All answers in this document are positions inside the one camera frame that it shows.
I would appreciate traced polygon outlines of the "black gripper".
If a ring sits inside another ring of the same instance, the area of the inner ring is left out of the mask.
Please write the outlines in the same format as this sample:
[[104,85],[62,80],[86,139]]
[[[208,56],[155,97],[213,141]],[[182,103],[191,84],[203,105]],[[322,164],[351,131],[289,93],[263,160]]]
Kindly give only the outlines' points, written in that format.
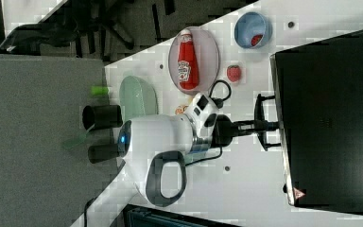
[[278,122],[267,120],[236,121],[235,124],[227,115],[220,114],[213,130],[213,147],[227,147],[236,136],[265,133],[265,130],[278,130]]

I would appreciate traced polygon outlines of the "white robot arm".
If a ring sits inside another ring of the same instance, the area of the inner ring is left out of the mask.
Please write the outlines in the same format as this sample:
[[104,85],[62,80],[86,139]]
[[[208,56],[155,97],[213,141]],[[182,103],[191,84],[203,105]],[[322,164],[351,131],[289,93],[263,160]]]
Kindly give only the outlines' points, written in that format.
[[[118,154],[125,160],[139,193],[151,204],[166,207],[182,196],[187,185],[185,155],[227,147],[238,136],[278,129],[276,122],[264,119],[233,122],[223,114],[212,114],[204,121],[185,114],[148,115],[124,123],[118,136]],[[162,190],[167,164],[177,166],[181,172],[181,189],[172,197]]]

